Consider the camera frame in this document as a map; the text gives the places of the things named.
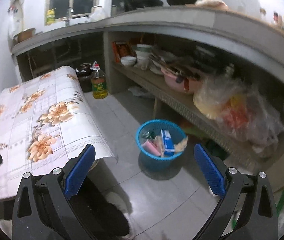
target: oil bottle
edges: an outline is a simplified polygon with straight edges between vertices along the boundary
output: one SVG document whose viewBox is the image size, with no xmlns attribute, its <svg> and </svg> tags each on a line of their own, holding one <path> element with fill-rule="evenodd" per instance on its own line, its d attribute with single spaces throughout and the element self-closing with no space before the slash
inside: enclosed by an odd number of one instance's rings
<svg viewBox="0 0 284 240">
<path fill-rule="evenodd" d="M 106 78 L 100 65 L 95 61 L 90 69 L 93 70 L 91 74 L 93 97 L 95 99 L 105 98 L 107 96 Z"/>
</svg>

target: blue trash can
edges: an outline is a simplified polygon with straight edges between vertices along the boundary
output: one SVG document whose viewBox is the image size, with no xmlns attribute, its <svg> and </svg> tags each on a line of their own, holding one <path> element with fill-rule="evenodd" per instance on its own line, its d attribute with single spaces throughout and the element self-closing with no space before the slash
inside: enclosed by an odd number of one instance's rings
<svg viewBox="0 0 284 240">
<path fill-rule="evenodd" d="M 186 138 L 186 134 L 178 125 L 167 120 L 154 119 L 142 124 L 142 126 L 137 131 L 135 139 L 138 147 L 142 152 L 141 162 L 150 171 L 160 171 L 167 168 L 174 159 L 181 156 L 181 154 L 183 153 L 179 152 L 175 153 L 171 157 L 162 158 L 148 153 L 146 150 L 143 149 L 141 145 L 145 143 L 146 139 L 142 138 L 141 135 L 151 131 L 153 131 L 156 135 L 160 135 L 161 129 L 168 130 L 170 132 L 174 144 L 177 144 L 184 138 Z"/>
</svg>

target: bottle label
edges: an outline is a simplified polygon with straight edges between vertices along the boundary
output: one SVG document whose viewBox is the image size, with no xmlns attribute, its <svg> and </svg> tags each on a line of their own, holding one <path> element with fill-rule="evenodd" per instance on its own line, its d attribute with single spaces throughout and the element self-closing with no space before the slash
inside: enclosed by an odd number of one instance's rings
<svg viewBox="0 0 284 240">
<path fill-rule="evenodd" d="M 106 90 L 106 82 L 101 82 L 101 83 L 93 83 L 92 84 L 92 90 L 93 92 L 101 92 Z"/>
</svg>

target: shoe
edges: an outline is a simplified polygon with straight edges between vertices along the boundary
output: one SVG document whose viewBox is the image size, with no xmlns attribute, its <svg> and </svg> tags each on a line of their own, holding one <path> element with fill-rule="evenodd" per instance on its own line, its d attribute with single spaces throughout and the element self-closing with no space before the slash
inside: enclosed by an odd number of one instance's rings
<svg viewBox="0 0 284 240">
<path fill-rule="evenodd" d="M 118 210 L 120 210 L 123 213 L 123 215 L 125 216 L 125 218 L 127 219 L 129 223 L 130 232 L 126 236 L 118 236 L 117 238 L 121 240 L 135 239 L 134 227 L 133 227 L 132 220 L 131 220 L 130 214 L 128 213 L 128 209 L 126 207 L 124 200 L 121 199 L 121 197 L 114 192 L 108 193 L 105 198 L 108 203 L 113 204 L 114 206 L 117 207 Z"/>
</svg>

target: frying pan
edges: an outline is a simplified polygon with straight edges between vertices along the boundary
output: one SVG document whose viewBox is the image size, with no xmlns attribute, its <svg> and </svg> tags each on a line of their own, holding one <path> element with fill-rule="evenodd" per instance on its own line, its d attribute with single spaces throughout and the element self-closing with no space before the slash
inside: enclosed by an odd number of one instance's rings
<svg viewBox="0 0 284 240">
<path fill-rule="evenodd" d="M 125 0 L 125 11 L 136 10 L 137 8 L 162 6 L 163 2 L 160 0 Z"/>
</svg>

